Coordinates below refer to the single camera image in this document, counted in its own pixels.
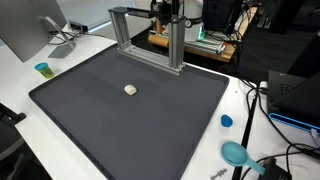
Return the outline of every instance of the monitor stand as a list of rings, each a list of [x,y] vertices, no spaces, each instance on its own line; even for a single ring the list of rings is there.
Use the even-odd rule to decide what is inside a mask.
[[[67,57],[76,47],[76,43],[74,41],[70,41],[67,37],[66,33],[62,31],[62,29],[55,23],[50,17],[44,18],[48,21],[63,37],[63,39],[67,42],[67,44],[56,47],[56,49],[48,56],[49,58],[65,58]]]

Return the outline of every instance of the blue lid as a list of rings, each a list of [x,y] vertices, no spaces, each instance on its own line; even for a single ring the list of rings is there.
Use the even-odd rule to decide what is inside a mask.
[[[48,67],[48,63],[40,63],[40,64],[37,64],[34,68],[39,71],[47,67]]]
[[[233,123],[233,120],[228,115],[221,116],[221,124],[223,127],[230,127]]]

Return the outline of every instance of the black mat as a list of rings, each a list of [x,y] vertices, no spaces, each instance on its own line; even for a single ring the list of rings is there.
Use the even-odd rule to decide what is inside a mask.
[[[189,66],[173,76],[112,46],[30,97],[107,178],[171,180],[181,178],[228,82]],[[128,84],[136,95],[124,92]]]

